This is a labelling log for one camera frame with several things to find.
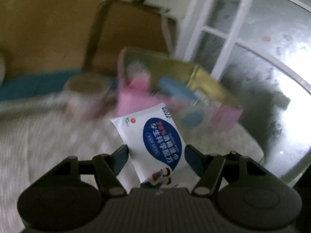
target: blue teardrop logo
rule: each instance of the blue teardrop logo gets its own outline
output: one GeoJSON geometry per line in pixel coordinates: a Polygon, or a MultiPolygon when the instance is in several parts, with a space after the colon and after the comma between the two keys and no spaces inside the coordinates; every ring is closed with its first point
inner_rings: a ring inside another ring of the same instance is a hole
{"type": "Polygon", "coordinates": [[[177,130],[161,118],[150,118],[144,126],[143,140],[148,152],[172,170],[177,166],[182,144],[177,130]]]}

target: brown wall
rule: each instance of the brown wall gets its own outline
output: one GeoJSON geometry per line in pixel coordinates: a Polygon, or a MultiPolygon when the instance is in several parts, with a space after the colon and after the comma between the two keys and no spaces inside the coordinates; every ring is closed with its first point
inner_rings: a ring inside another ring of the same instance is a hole
{"type": "Polygon", "coordinates": [[[7,77],[82,66],[101,0],[0,0],[7,77]]]}

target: ribbed black surface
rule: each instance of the ribbed black surface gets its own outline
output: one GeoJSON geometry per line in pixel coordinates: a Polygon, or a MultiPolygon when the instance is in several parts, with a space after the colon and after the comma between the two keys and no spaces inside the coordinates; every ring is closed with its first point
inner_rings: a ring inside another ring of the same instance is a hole
{"type": "MultiPolygon", "coordinates": [[[[26,229],[23,233],[37,233],[26,229]]],[[[242,233],[223,218],[206,198],[192,197],[186,189],[133,189],[127,197],[111,199],[87,225],[70,233],[242,233]]],[[[291,228],[273,232],[295,232],[291,228]]]]}

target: wet wipes package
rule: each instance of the wet wipes package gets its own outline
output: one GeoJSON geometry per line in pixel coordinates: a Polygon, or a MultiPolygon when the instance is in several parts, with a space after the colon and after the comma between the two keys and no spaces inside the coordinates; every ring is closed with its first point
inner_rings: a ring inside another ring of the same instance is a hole
{"type": "Polygon", "coordinates": [[[111,121],[129,147],[141,183],[172,187],[191,178],[185,143],[164,103],[111,121]]]}

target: white fabric surface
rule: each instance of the white fabric surface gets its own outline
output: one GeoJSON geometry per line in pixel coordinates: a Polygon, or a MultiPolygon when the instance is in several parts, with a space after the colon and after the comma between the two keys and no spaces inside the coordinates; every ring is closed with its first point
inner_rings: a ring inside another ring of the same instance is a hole
{"type": "MultiPolygon", "coordinates": [[[[21,192],[45,172],[69,155],[79,160],[91,159],[100,153],[113,153],[122,139],[110,122],[113,112],[92,121],[69,118],[59,95],[0,104],[0,232],[17,233],[23,224],[16,202],[21,192]]],[[[237,124],[222,134],[200,131],[186,143],[203,153],[227,154],[235,150],[259,161],[262,149],[237,124]]],[[[139,179],[130,161],[118,179],[127,191],[139,186],[139,179]]],[[[94,178],[82,180],[94,184],[94,178]]],[[[186,183],[190,187],[196,183],[186,183]]]]}

